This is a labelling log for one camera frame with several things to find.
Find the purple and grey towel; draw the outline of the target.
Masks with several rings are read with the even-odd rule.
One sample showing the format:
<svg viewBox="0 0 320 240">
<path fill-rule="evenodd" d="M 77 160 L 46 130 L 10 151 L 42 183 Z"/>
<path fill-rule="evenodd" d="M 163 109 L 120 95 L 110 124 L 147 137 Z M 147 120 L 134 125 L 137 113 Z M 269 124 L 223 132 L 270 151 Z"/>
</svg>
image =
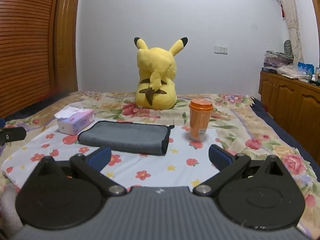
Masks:
<svg viewBox="0 0 320 240">
<path fill-rule="evenodd" d="M 80 144 L 108 146 L 113 151 L 163 156 L 166 155 L 174 125 L 138 124 L 99 121 L 78 135 Z"/>
</svg>

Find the purple tissue box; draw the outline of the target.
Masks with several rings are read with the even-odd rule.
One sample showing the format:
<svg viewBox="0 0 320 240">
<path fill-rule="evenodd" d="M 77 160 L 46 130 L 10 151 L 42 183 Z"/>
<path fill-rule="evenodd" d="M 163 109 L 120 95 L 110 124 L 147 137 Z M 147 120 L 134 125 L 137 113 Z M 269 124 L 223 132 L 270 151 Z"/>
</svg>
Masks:
<svg viewBox="0 0 320 240">
<path fill-rule="evenodd" d="M 87 108 L 66 106 L 55 115 L 59 132 L 77 135 L 94 121 L 94 111 Z"/>
</svg>

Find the floral bed quilt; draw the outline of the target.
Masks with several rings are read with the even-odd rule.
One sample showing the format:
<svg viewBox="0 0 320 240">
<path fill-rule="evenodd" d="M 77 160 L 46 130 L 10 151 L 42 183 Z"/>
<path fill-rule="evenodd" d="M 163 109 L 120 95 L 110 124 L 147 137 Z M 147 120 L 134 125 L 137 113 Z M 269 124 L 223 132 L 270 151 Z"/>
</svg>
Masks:
<svg viewBox="0 0 320 240">
<path fill-rule="evenodd" d="M 309 237 L 319 237 L 319 173 L 316 163 L 300 146 L 271 127 L 262 117 L 263 107 L 248 95 L 208 94 L 213 103 L 209 128 L 217 131 L 221 147 L 230 154 L 244 153 L 253 160 L 276 155 L 293 176 L 305 201 L 305 211 L 298 224 Z M 189 131 L 189 102 L 191 95 L 178 98 L 169 110 L 158 111 L 137 107 L 132 93 L 76 92 L 26 118 L 15 118 L 6 126 L 23 127 L 30 142 L 45 129 L 56 126 L 54 115 L 63 107 L 81 103 L 95 111 L 95 120 L 136 122 L 157 125 L 186 126 Z"/>
</svg>

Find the white floral mat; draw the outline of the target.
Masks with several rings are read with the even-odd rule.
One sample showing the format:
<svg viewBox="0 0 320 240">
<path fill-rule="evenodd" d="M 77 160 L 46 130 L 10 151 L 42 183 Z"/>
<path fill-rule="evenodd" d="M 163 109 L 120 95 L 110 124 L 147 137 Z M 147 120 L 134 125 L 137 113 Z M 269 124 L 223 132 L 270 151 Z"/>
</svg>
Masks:
<svg viewBox="0 0 320 240">
<path fill-rule="evenodd" d="M 187 186 L 193 189 L 218 173 L 208 157 L 212 144 L 221 146 L 215 129 L 208 129 L 206 138 L 200 142 L 189 139 L 186 126 L 175 126 L 165 156 L 112 151 L 111 160 L 101 173 L 127 189 L 131 186 Z M 89 155 L 95 150 L 96 147 L 78 143 L 75 135 L 60 133 L 56 126 L 45 129 L 30 142 L 13 142 L 4 148 L 1 188 L 7 183 L 21 188 L 43 157 L 52 156 L 56 161 L 64 161 L 77 153 Z"/>
</svg>

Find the wooden cabinet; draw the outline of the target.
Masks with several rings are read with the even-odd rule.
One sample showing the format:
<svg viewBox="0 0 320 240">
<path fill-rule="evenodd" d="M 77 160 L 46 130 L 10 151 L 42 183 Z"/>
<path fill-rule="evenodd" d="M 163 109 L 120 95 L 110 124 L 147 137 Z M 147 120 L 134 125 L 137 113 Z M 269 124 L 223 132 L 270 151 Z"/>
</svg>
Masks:
<svg viewBox="0 0 320 240">
<path fill-rule="evenodd" d="M 259 94 L 274 121 L 319 163 L 319 87 L 261 72 Z"/>
</svg>

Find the orange lidded cup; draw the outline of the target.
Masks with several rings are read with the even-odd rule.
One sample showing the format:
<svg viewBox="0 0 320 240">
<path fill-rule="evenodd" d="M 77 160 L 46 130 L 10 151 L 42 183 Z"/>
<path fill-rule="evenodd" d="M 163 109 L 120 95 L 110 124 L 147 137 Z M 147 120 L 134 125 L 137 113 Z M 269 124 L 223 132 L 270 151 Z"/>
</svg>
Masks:
<svg viewBox="0 0 320 240">
<path fill-rule="evenodd" d="M 189 136 L 193 141 L 202 141 L 206 136 L 213 104 L 208 99 L 191 99 L 189 109 Z"/>
</svg>

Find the clutter on cabinet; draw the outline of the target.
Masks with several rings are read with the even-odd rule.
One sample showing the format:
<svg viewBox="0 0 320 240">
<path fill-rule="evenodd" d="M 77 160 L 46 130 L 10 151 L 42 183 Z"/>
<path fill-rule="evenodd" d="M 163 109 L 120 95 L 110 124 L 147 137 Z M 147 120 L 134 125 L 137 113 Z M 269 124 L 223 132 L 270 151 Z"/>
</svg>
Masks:
<svg viewBox="0 0 320 240">
<path fill-rule="evenodd" d="M 284 42 L 284 52 L 267 50 L 262 72 L 279 74 L 289 79 L 296 79 L 319 86 L 319 68 L 313 64 L 294 62 L 291 41 Z"/>
</svg>

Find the wooden door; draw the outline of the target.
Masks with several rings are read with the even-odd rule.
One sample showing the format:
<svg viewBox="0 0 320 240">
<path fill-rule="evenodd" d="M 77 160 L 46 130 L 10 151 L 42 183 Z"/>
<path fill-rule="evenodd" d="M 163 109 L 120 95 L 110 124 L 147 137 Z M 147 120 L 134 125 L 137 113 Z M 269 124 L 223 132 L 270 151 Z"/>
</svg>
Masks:
<svg viewBox="0 0 320 240">
<path fill-rule="evenodd" d="M 79 0 L 57 0 L 54 22 L 54 72 L 64 93 L 76 92 L 76 17 Z"/>
</svg>

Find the yellow Pikachu plush toy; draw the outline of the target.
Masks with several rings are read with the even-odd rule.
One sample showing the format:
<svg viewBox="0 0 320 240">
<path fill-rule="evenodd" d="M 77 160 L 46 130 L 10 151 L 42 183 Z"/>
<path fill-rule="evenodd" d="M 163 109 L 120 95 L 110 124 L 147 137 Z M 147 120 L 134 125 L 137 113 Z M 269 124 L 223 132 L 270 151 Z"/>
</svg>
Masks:
<svg viewBox="0 0 320 240">
<path fill-rule="evenodd" d="M 184 49 L 188 39 L 176 41 L 169 50 L 148 48 L 143 39 L 134 39 L 137 47 L 139 83 L 136 91 L 136 105 L 155 110 L 171 109 L 177 101 L 174 78 L 176 76 L 175 56 Z"/>
</svg>

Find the beige curtain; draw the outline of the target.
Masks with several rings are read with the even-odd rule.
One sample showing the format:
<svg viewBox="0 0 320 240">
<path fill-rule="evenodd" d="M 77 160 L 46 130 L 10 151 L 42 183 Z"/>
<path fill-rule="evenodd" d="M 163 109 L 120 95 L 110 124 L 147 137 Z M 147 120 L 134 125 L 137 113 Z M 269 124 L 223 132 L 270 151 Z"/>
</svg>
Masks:
<svg viewBox="0 0 320 240">
<path fill-rule="evenodd" d="M 298 62 L 303 63 L 304 57 L 302 52 L 302 44 L 300 40 L 298 14 L 295 0 L 280 0 L 287 27 L 293 53 L 293 64 L 297 66 Z"/>
</svg>

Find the white wall switch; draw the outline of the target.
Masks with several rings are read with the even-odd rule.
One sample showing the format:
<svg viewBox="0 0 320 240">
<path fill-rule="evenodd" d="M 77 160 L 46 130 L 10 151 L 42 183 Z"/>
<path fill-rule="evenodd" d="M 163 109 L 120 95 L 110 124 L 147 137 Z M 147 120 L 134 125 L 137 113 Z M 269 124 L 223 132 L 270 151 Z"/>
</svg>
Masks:
<svg viewBox="0 0 320 240">
<path fill-rule="evenodd" d="M 214 53 L 215 54 L 227 55 L 228 54 L 228 48 L 227 47 L 221 47 L 221 46 L 215 46 L 214 47 Z"/>
</svg>

